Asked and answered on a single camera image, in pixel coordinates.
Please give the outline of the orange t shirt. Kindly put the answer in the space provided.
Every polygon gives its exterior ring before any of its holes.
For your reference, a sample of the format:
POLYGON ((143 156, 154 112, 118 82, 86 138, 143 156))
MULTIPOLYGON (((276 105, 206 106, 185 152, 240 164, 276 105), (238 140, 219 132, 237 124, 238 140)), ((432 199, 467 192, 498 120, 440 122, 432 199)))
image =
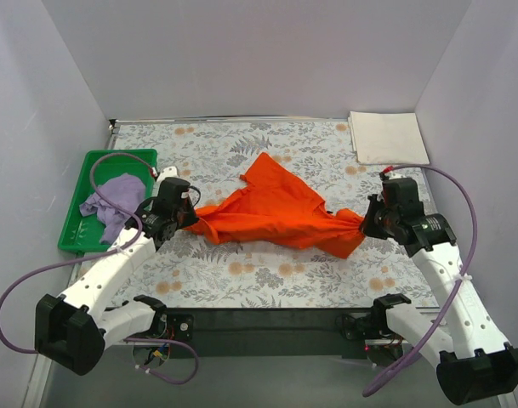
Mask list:
POLYGON ((318 193, 266 153, 240 179, 244 187, 217 206, 197 209, 197 223, 186 230, 214 245, 267 241, 336 258, 349 257, 365 240, 362 216, 347 208, 331 214, 318 193))

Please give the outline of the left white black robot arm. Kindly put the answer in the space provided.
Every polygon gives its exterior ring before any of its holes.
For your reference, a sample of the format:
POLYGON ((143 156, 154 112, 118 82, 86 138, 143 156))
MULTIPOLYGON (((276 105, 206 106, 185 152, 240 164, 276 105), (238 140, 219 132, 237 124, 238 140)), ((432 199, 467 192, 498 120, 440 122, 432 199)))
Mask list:
POLYGON ((137 335, 160 337, 168 323, 161 301, 139 295, 111 309, 112 298, 131 274, 152 258, 178 230, 198 217, 190 197, 195 188, 167 177, 157 195, 142 201, 109 251, 58 297, 45 295, 35 313, 35 350, 73 371, 89 373, 110 346, 137 335))

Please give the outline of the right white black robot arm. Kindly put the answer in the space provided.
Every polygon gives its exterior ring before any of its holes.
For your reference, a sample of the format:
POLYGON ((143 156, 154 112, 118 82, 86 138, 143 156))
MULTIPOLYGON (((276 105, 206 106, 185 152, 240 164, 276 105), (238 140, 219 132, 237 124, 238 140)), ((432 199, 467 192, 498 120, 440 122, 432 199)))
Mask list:
POLYGON ((382 177, 382 192, 370 195, 361 230, 392 239, 420 270, 441 310, 426 319, 401 294, 374 300, 371 320, 383 334, 395 333, 413 349, 386 373, 392 378, 416 354, 435 369, 442 392, 455 405, 509 394, 518 385, 518 348, 498 329, 469 275, 455 234, 440 214, 426 214, 412 178, 382 177))

